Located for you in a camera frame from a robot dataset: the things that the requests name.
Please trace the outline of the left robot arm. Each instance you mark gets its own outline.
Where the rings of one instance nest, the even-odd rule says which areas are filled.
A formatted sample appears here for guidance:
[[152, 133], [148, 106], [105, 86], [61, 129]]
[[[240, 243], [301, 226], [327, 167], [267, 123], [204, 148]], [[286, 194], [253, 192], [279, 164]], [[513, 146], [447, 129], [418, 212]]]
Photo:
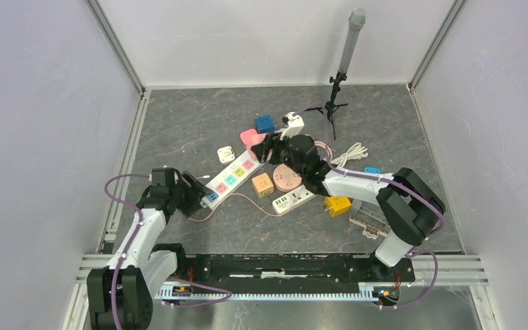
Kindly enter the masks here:
[[189, 172], [171, 167], [154, 168], [147, 177], [151, 182], [139, 201], [124, 202], [135, 214], [118, 251], [87, 277], [92, 329], [147, 329], [163, 282], [188, 273], [182, 245], [156, 240], [174, 213], [195, 214], [212, 191]]

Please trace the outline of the coral pink adapter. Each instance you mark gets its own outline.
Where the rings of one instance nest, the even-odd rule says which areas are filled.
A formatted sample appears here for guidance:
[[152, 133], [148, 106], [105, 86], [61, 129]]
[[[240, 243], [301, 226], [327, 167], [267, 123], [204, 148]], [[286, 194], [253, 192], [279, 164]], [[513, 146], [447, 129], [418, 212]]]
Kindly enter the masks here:
[[252, 142], [252, 138], [258, 135], [256, 129], [248, 129], [239, 134], [240, 140], [244, 145], [247, 145]]

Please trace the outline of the yellow cube socket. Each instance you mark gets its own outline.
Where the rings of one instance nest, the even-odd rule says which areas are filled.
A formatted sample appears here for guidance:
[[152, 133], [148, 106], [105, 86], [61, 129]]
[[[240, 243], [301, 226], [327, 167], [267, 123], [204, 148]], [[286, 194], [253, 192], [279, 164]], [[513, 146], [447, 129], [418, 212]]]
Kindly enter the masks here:
[[348, 197], [325, 197], [324, 209], [331, 217], [348, 212], [351, 208], [351, 201]]

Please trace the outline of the light blue cube adapter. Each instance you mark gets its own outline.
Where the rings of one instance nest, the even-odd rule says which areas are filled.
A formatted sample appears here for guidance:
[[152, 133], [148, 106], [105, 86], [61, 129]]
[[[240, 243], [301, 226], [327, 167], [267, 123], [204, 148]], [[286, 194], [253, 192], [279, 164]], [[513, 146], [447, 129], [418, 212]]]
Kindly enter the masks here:
[[378, 169], [378, 168], [375, 168], [375, 167], [370, 167], [370, 166], [368, 166], [368, 167], [366, 167], [366, 168], [364, 169], [364, 172], [365, 172], [365, 173], [371, 173], [371, 174], [380, 174], [380, 173], [381, 173], [381, 170]]

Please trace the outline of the dark blue cube socket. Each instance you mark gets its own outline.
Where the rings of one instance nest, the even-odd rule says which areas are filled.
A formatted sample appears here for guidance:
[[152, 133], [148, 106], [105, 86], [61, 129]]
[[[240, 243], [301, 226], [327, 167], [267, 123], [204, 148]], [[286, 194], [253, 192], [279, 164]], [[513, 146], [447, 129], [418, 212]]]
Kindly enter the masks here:
[[276, 131], [276, 125], [270, 115], [255, 118], [254, 125], [258, 134], [274, 133]]

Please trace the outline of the tan cube socket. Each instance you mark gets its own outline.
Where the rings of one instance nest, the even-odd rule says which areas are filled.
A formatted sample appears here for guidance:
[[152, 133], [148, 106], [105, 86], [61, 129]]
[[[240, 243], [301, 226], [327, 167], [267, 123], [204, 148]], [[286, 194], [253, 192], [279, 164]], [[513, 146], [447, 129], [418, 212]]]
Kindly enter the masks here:
[[254, 176], [252, 186], [258, 198], [264, 198], [274, 192], [274, 183], [267, 173]]

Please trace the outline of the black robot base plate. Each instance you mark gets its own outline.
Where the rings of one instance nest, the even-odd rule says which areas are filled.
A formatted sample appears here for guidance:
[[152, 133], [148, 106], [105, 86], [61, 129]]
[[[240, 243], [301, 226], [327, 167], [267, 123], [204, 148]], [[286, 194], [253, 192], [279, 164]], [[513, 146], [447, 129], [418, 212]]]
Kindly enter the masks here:
[[196, 254], [178, 263], [175, 278], [239, 294], [345, 294], [360, 283], [412, 283], [410, 259], [387, 267], [366, 254]]

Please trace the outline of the light pink cube socket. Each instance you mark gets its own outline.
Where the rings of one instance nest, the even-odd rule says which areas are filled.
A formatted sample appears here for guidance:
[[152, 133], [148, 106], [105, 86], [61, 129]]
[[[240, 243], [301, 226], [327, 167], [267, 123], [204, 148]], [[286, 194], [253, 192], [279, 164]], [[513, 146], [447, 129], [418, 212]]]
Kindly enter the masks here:
[[267, 137], [266, 133], [251, 135], [245, 143], [246, 150], [250, 158], [254, 161], [258, 161], [259, 157], [252, 151], [252, 147], [261, 144]]

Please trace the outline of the white adapter plug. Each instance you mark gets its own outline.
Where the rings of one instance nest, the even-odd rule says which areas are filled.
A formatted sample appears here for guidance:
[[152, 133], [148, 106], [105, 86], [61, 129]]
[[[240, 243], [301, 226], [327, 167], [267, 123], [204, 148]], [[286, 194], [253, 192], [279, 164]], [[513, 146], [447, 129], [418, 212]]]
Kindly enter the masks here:
[[229, 164], [236, 159], [234, 149], [231, 146], [224, 146], [217, 150], [219, 162], [223, 165]]

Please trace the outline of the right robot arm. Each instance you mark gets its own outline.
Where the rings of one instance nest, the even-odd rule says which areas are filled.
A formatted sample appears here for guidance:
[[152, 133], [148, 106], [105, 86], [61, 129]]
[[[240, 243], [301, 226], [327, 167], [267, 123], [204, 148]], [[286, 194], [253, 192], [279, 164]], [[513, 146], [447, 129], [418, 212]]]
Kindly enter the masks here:
[[373, 252], [371, 275], [386, 281], [397, 264], [420, 246], [444, 222], [446, 207], [425, 181], [410, 168], [396, 173], [372, 174], [334, 166], [318, 154], [309, 135], [281, 137], [268, 134], [250, 147], [257, 160], [292, 169], [305, 188], [324, 197], [348, 197], [380, 207], [390, 232]]

